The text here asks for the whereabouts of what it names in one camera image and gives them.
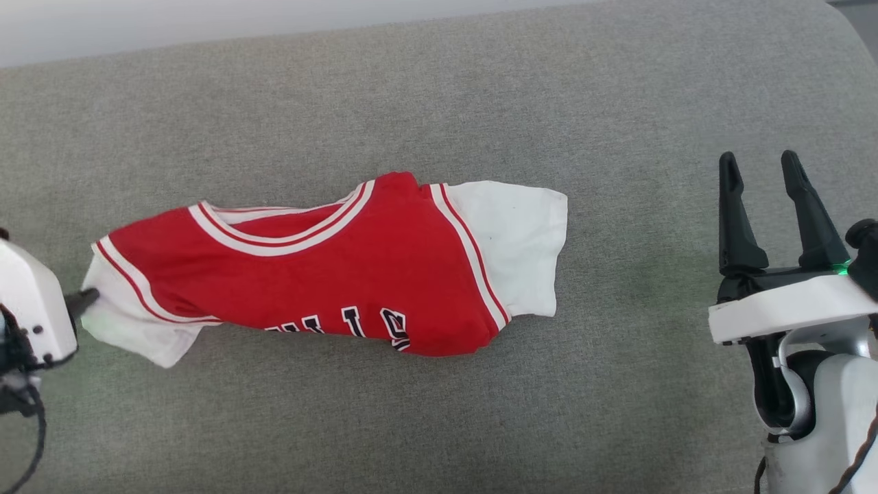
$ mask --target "white trim stripe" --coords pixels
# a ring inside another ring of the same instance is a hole
[[[451,226],[454,227],[454,230],[457,232],[457,236],[460,237],[460,243],[464,246],[466,257],[470,261],[472,275],[476,280],[476,285],[479,287],[479,294],[482,297],[482,302],[485,304],[488,312],[491,313],[491,318],[497,324],[497,331],[502,330],[503,326],[506,326],[506,311],[500,305],[495,303],[491,296],[491,291],[488,288],[488,280],[483,274],[482,265],[479,263],[479,255],[477,253],[478,247],[472,242],[470,236],[466,233],[464,225],[461,224],[454,213],[451,212],[449,204],[444,198],[443,186],[441,184],[430,185],[430,195],[433,196],[433,202],[436,204],[436,208],[439,209],[439,212],[445,216],[445,219],[448,220],[449,223],[451,223]]]
[[[152,288],[149,286],[149,280],[147,277],[140,272],[137,267],[128,262],[124,256],[122,256],[121,252],[116,249],[116,246],[113,245],[110,237],[105,236],[97,243],[100,244],[102,249],[98,251],[103,251],[108,257],[107,260],[111,261],[113,265],[119,269],[122,274],[125,274],[126,278],[129,279],[134,284],[135,290],[139,293],[143,304],[146,306],[147,310],[152,312],[154,315],[159,316],[161,319],[172,323],[219,323],[220,320],[216,317],[206,316],[206,317],[183,317],[177,316],[176,314],[171,314],[167,310],[165,310],[159,302],[155,300],[152,292]]]
[[[327,219],[323,220],[322,222],[317,223],[316,225],[312,226],[310,229],[307,229],[303,232],[299,232],[295,235],[290,235],[290,236],[267,237],[267,236],[249,235],[249,234],[246,234],[244,232],[238,231],[237,229],[234,229],[231,226],[225,224],[222,221],[222,219],[220,219],[220,216],[213,210],[213,206],[208,204],[207,201],[202,201],[200,203],[200,205],[202,207],[198,207],[198,205],[196,205],[194,207],[198,210],[198,212],[201,215],[207,215],[210,217],[210,219],[213,220],[211,223],[213,223],[214,229],[217,229],[220,232],[225,233],[225,234],[227,234],[227,235],[229,235],[237,240],[240,240],[244,243],[247,243],[247,242],[259,243],[259,244],[293,243],[293,242],[296,242],[298,240],[301,240],[303,238],[307,238],[308,236],[313,235],[315,232],[320,231],[321,229],[324,229],[327,225],[331,224],[332,222],[337,220],[339,217],[345,215],[357,203],[359,203],[360,200],[363,199],[363,197],[358,198],[358,196],[360,195],[360,191],[363,190],[367,184],[369,184],[369,183],[367,182],[366,184],[358,185],[357,188],[354,190],[354,193],[351,194],[353,197],[353,200],[349,200],[342,207],[339,207]]]
[[[283,256],[286,254],[292,254],[293,252],[303,251],[309,247],[314,247],[314,245],[327,240],[329,237],[341,231],[360,213],[360,211],[363,210],[363,207],[369,201],[369,197],[371,197],[374,188],[374,180],[361,184],[354,191],[355,194],[352,194],[354,199],[346,202],[344,206],[340,207],[338,211],[330,215],[326,220],[305,232],[284,238],[251,236],[238,232],[228,225],[224,225],[222,221],[218,221],[219,218],[212,212],[209,205],[206,203],[202,203],[206,205],[204,210],[207,214],[211,214],[212,218],[208,218],[202,208],[198,205],[189,207],[189,212],[202,230],[214,240],[222,243],[230,249],[259,257]],[[250,242],[289,244],[253,245]]]
[[[353,193],[348,194],[347,197],[337,200],[332,204],[324,204],[323,206],[317,207],[306,207],[306,208],[298,208],[298,207],[237,207],[237,208],[223,208],[223,207],[214,207],[206,202],[203,204],[207,207],[208,210],[212,210],[223,223],[227,225],[237,225],[240,223],[252,222],[253,220],[261,220],[264,218],[271,218],[274,216],[286,216],[288,214],[303,214],[310,213],[311,211],[317,211],[319,209],[323,209],[324,207],[334,207],[339,204],[344,203],[347,200],[351,199]]]

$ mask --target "white wall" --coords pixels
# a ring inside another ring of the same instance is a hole
[[[586,0],[0,0],[0,67]]]

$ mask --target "green light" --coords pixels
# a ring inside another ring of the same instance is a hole
[[[847,259],[843,264],[840,265],[832,265],[832,270],[840,275],[847,276],[847,267],[851,264],[851,259]]]

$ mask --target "neckline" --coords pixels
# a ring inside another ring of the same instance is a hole
[[[352,192],[347,198],[322,206],[328,207],[341,204],[341,206],[325,220],[303,232],[284,237],[266,237],[246,234],[236,229],[233,226],[234,222],[223,220],[222,215],[227,214],[229,211],[253,214],[258,210],[264,211],[266,216],[277,214],[299,214],[306,211],[313,211],[317,208],[296,209],[288,207],[228,210],[214,207],[206,200],[203,200],[194,206],[190,206],[189,212],[198,226],[207,235],[226,247],[254,256],[282,256],[293,252],[303,251],[309,247],[314,247],[314,245],[325,242],[330,237],[344,229],[344,227],[363,210],[363,207],[372,195],[374,187],[374,180],[358,185],[356,189],[354,189],[354,192]]]

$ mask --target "red stripe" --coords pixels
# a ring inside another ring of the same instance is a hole
[[[485,280],[485,286],[488,288],[488,293],[491,295],[491,300],[493,300],[494,304],[497,305],[497,308],[500,309],[500,313],[503,315],[503,321],[506,324],[509,324],[509,316],[506,314],[506,310],[500,305],[500,301],[497,299],[497,295],[493,293],[491,289],[491,284],[488,283],[488,274],[485,271],[485,262],[482,261],[482,253],[479,251],[479,245],[476,243],[476,239],[473,238],[470,229],[466,226],[464,220],[457,214],[457,210],[455,210],[454,206],[451,205],[451,201],[448,199],[448,194],[445,193],[445,184],[440,184],[439,187],[442,189],[442,197],[445,199],[445,204],[448,206],[448,209],[457,218],[457,221],[464,227],[464,231],[466,235],[470,238],[470,242],[472,242],[473,249],[476,250],[476,257],[479,258],[479,268],[482,271],[482,279]]]
[[[104,256],[104,259],[106,259],[107,262],[110,263],[110,265],[112,265],[116,269],[116,271],[119,272],[119,274],[121,274],[122,277],[128,281],[128,284],[131,285],[131,288],[134,289],[134,293],[137,294],[137,299],[140,301],[140,305],[142,305],[144,309],[146,309],[150,314],[152,314],[153,316],[155,316],[158,319],[162,319],[163,321],[166,321],[168,323],[180,324],[179,321],[174,321],[172,319],[168,319],[167,317],[160,316],[159,314],[156,314],[154,310],[150,309],[149,306],[147,305],[147,301],[143,299],[143,294],[140,292],[140,289],[137,287],[137,284],[135,284],[134,280],[132,280],[131,277],[128,276],[128,273],[123,271],[121,266],[116,264],[116,261],[112,260],[112,258],[110,257],[109,254],[107,254],[107,251],[104,250],[104,246],[101,245],[100,242],[96,243],[96,246],[97,246],[97,249],[101,252],[101,255]],[[191,322],[192,323],[221,323],[221,321],[219,319],[215,319],[215,318],[203,319],[203,320],[198,319],[197,321],[191,321]]]
[[[288,247],[290,245],[295,245],[296,243],[302,243],[305,240],[307,240],[313,236],[318,235],[320,232],[326,231],[327,229],[329,229],[333,225],[335,225],[337,222],[340,222],[342,220],[342,218],[344,218],[345,215],[350,213],[350,210],[353,209],[354,206],[356,206],[356,203],[363,197],[363,194],[365,193],[365,191],[366,191],[366,187],[364,185],[363,187],[360,188],[360,193],[356,196],[356,198],[354,198],[352,201],[349,201],[347,204],[342,206],[342,207],[348,206],[348,209],[344,213],[339,214],[339,216],[337,218],[335,218],[334,220],[332,220],[329,224],[320,227],[316,231],[309,233],[308,235],[306,235],[300,239],[291,240],[290,242],[286,242],[286,243],[256,242],[253,240],[247,240],[247,239],[241,238],[241,237],[237,236],[234,232],[228,231],[227,227],[225,227],[224,225],[217,223],[216,220],[214,220],[211,217],[211,215],[207,213],[207,211],[205,210],[205,206],[203,204],[201,204],[200,202],[198,203],[198,209],[201,211],[201,214],[203,214],[205,216],[205,218],[207,218],[207,220],[214,227],[216,227],[219,231],[223,232],[227,236],[231,236],[233,239],[237,240],[238,242],[246,243],[248,245],[255,245],[258,247]]]

